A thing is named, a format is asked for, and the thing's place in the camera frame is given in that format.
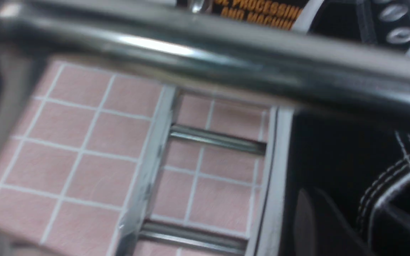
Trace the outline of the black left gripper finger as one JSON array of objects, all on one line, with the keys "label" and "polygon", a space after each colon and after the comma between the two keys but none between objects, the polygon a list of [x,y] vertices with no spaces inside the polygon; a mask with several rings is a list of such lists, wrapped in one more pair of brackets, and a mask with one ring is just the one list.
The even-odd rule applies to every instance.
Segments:
[{"label": "black left gripper finger", "polygon": [[371,256],[332,199],[318,188],[301,188],[293,225],[296,256]]}]

